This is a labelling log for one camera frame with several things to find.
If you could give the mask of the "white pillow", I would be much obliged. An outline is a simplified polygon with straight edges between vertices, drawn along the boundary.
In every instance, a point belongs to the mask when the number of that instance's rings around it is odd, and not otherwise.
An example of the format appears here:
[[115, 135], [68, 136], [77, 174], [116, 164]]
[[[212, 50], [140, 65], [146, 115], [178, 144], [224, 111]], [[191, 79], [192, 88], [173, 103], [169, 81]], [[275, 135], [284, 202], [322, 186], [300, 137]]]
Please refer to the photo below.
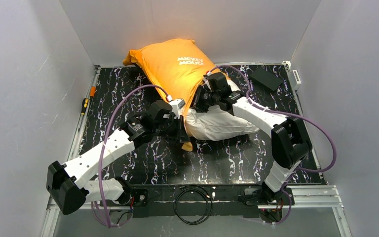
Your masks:
[[210, 107], [206, 113], [188, 108], [185, 128], [190, 137], [209, 141], [221, 141], [259, 131], [255, 125], [221, 110], [219, 106]]

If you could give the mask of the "orange printed pillowcase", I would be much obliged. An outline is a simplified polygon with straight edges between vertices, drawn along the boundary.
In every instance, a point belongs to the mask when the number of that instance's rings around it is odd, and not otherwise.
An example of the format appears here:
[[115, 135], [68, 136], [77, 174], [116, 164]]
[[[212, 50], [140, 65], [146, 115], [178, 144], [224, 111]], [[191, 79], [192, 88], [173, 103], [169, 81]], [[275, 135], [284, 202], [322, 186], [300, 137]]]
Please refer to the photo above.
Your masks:
[[152, 84], [163, 88], [173, 99], [184, 99], [184, 121], [203, 76], [215, 67], [191, 39], [171, 39], [130, 50], [123, 64], [137, 65]]

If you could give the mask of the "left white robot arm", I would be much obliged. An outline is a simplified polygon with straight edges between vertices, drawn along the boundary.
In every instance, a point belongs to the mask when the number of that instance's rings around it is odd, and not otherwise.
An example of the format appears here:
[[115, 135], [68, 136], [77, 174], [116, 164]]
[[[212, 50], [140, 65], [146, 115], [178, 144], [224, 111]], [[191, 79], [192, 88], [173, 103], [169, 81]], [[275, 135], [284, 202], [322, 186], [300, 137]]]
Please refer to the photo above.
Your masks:
[[85, 203], [105, 200], [120, 201], [144, 194], [123, 178], [92, 181], [103, 168], [154, 137], [169, 142], [189, 142], [184, 129], [184, 99], [170, 102], [157, 100], [146, 111], [129, 116], [106, 141], [79, 157], [63, 164], [51, 163], [47, 170], [46, 189], [64, 215], [79, 210]]

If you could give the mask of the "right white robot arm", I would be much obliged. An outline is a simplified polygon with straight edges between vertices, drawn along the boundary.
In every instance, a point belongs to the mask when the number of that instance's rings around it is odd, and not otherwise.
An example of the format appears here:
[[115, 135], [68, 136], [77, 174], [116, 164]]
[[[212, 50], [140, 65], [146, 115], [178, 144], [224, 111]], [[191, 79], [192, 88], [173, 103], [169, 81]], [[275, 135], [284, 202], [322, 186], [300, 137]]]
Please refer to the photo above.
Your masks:
[[207, 73], [204, 82], [196, 90], [192, 108], [206, 112], [210, 107], [218, 106], [226, 114], [244, 119], [264, 131], [271, 138], [274, 162], [263, 189], [273, 193], [281, 191], [301, 160], [312, 150], [304, 122], [296, 115], [272, 113], [241, 91], [232, 90], [223, 73]]

